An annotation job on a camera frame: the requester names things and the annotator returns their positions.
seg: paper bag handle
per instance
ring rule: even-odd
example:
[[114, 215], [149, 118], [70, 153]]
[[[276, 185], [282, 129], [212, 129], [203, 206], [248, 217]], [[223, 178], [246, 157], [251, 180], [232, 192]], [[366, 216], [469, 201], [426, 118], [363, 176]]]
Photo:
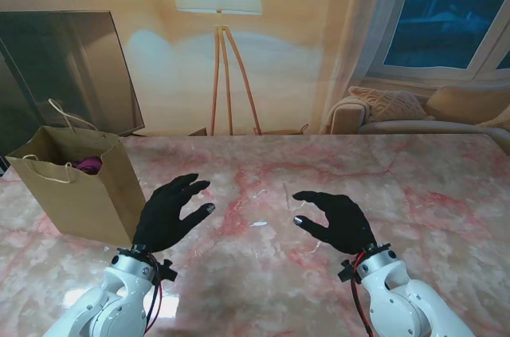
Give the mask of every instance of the paper bag handle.
[[[35, 154], [28, 154], [28, 155], [25, 155], [23, 157], [23, 159], [27, 159], [27, 158], [35, 158], [35, 160], [39, 160], [39, 158], [37, 157], [37, 155]], [[28, 166], [30, 167], [30, 169], [39, 177], [43, 178], [43, 179], [46, 179], [46, 180], [50, 180], [52, 182], [58, 182], [58, 183], [70, 183], [71, 182], [71, 176], [69, 175], [69, 168], [71, 167], [71, 163], [70, 162], [67, 162], [65, 164], [65, 171], [67, 172], [67, 179], [68, 180], [60, 180], [60, 179], [55, 179], [55, 178], [47, 178], [41, 174], [39, 174], [37, 171], [34, 170], [33, 166], [31, 164], [28, 164]]]
[[83, 120], [83, 119], [81, 119], [81, 118], [78, 118], [77, 116], [72, 116], [72, 115], [68, 114], [67, 112], [64, 112], [64, 109], [62, 108], [62, 106], [60, 106], [60, 105], [58, 104], [58, 102], [56, 102], [55, 100], [52, 100], [51, 98], [49, 98], [49, 99], [48, 99], [48, 102], [49, 102], [49, 104], [51, 104], [51, 105], [53, 106], [53, 108], [54, 108], [55, 110], [57, 110], [58, 112], [60, 112], [60, 113], [64, 116], [65, 122], [67, 123], [67, 125], [69, 126], [69, 128], [70, 128], [71, 130], [73, 130], [73, 132], [74, 132], [75, 134], [76, 134], [77, 132], [76, 132], [76, 130], [74, 129], [74, 127], [72, 126], [71, 122], [69, 122], [68, 117], [69, 117], [69, 118], [73, 118], [74, 120], [79, 120], [80, 122], [86, 123], [88, 126], [92, 127], [94, 130], [96, 130], [96, 132], [97, 132], [98, 134], [100, 134], [100, 131], [99, 131], [99, 130], [97, 129], [97, 127], [96, 127], [96, 126], [94, 126], [92, 123], [89, 123], [89, 122], [87, 122], [86, 120]]

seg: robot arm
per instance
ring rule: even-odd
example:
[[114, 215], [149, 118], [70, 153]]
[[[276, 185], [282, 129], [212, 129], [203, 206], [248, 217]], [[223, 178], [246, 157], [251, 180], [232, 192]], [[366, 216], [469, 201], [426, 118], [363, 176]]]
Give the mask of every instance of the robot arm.
[[[159, 285], [161, 280], [174, 281], [177, 276], [170, 269], [169, 260], [161, 265], [151, 253], [177, 244], [215, 209], [213, 203], [206, 203], [180, 219], [182, 207], [210, 184], [196, 182], [197, 178], [198, 174], [179, 176], [154, 191], [141, 213], [133, 249], [120, 249], [105, 269], [102, 285], [78, 299], [45, 337], [140, 337], [145, 334], [150, 315], [145, 314], [143, 298], [152, 285]], [[123, 287], [126, 295], [119, 296], [117, 292]]]
[[[121, 250], [104, 270], [100, 287], [86, 292], [44, 337], [140, 337], [147, 327], [143, 298], [152, 288], [155, 269], [132, 251]], [[117, 292], [126, 287], [126, 295]]]
[[411, 280], [406, 263], [389, 250], [390, 245], [377, 246], [363, 211], [346, 195], [301, 191], [296, 200], [314, 203], [324, 211], [328, 227], [305, 216], [294, 217], [294, 223], [313, 237], [332, 245], [340, 252], [357, 255], [353, 262], [342, 263], [342, 281], [351, 280], [356, 307], [355, 282], [361, 282], [370, 293], [370, 317], [382, 337], [472, 337], [474, 334], [429, 285]]
[[431, 337], [474, 337], [433, 288], [409, 277], [406, 263], [388, 247], [369, 252], [356, 269], [370, 293], [370, 317], [379, 335], [425, 337], [432, 331]]

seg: black cable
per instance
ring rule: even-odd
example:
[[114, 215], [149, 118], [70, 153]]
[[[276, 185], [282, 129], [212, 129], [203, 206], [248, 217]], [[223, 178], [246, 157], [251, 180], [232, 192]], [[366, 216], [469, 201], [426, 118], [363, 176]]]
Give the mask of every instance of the black cable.
[[159, 277], [159, 268], [158, 268], [158, 261], [152, 254], [149, 254], [149, 258], [151, 259], [152, 263], [154, 264], [154, 270], [155, 270], [155, 284], [154, 284], [154, 294], [152, 295], [152, 302], [151, 307], [149, 308], [149, 312], [147, 313], [147, 325], [149, 325], [149, 320], [151, 319], [152, 311], [154, 309], [154, 306], [156, 304], [156, 298], [158, 297], [158, 286], [161, 282], [161, 278]]

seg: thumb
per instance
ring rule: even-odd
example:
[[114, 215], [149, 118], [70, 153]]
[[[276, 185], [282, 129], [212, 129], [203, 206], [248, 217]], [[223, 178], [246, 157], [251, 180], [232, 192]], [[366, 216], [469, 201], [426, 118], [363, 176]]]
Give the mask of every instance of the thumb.
[[181, 220], [181, 231], [186, 235], [216, 209], [213, 203], [206, 203]]
[[328, 243], [328, 229], [311, 221], [306, 216], [295, 216], [294, 223], [310, 233], [315, 239]]

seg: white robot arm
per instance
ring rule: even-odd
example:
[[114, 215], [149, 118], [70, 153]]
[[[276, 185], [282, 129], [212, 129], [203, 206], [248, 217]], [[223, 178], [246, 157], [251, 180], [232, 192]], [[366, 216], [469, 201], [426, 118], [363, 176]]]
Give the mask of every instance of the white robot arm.
[[[104, 270], [102, 285], [80, 297], [44, 337], [144, 335], [147, 315], [143, 309], [143, 298], [152, 288], [156, 274], [154, 267], [150, 260], [135, 250], [120, 250]], [[125, 296], [117, 295], [122, 287], [126, 288]]]
[[381, 337], [425, 337], [430, 332], [430, 337], [474, 337], [436, 291], [409, 277], [406, 263], [388, 248], [377, 247], [356, 267], [370, 293], [370, 317], [377, 333]]
[[[355, 271], [370, 293], [370, 317], [381, 337], [474, 337], [462, 320], [428, 284], [412, 280], [406, 263], [389, 245], [376, 247]], [[344, 265], [349, 277], [353, 265]], [[44, 337], [140, 337], [147, 328], [143, 298], [150, 291], [155, 266], [136, 251], [121, 250], [105, 269], [104, 282], [86, 292]], [[175, 279], [168, 269], [166, 278]], [[126, 296], [117, 292], [126, 287]]]

